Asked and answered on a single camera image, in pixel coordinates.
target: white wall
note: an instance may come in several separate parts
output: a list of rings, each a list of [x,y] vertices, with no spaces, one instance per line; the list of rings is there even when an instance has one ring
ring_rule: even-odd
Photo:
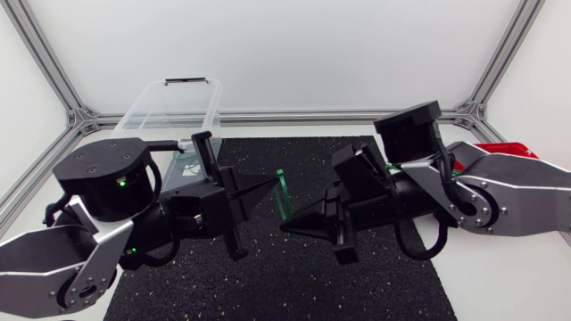
[[[548,0],[489,102],[509,141],[571,169],[571,1]]]
[[[206,76],[220,108],[395,108],[468,99],[519,0],[30,0],[83,102]]]
[[[65,129],[65,110],[0,8],[0,195]]]

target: green object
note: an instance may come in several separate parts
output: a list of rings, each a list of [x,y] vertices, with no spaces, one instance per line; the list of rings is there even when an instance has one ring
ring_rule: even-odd
[[[385,168],[386,168],[386,169],[389,169],[389,170],[390,170],[390,169],[395,169],[395,170],[399,170],[399,171],[402,170],[401,168],[396,167],[396,166],[394,166],[393,164],[386,164],[386,165],[385,165]]]
[[[283,220],[287,220],[292,217],[292,204],[289,200],[289,193],[287,192],[286,179],[284,178],[284,171],[282,169],[277,170],[277,178],[282,186],[281,191],[279,188],[274,186],[274,194],[276,195],[277,207],[279,208],[279,213],[282,215]]]

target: black rubber mat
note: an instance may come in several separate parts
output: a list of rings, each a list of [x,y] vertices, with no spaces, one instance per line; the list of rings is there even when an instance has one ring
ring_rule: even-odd
[[[336,176],[331,153],[372,136],[225,139],[220,165],[241,172],[283,169],[295,209]],[[282,233],[268,194],[240,227],[249,255],[228,257],[224,241],[186,240],[165,267],[141,267],[120,278],[107,320],[455,320],[430,261],[402,254],[393,227],[358,234],[360,263],[340,266],[331,244]],[[424,246],[412,224],[406,241]]]

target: red object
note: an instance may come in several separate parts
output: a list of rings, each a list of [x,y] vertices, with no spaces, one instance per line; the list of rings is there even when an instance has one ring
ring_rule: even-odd
[[[539,159],[529,148],[521,143],[490,143],[490,144],[475,144],[487,152],[502,152],[510,155],[524,156],[529,158]],[[464,170],[465,167],[458,163],[454,163],[454,169]]]

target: transparent plastic bin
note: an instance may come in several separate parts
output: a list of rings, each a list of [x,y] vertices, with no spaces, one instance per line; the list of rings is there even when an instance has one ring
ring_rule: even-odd
[[[177,140],[185,152],[154,152],[163,190],[203,178],[191,135],[209,130],[215,156],[221,145],[218,104],[222,86],[216,79],[149,84],[111,132],[110,138]]]

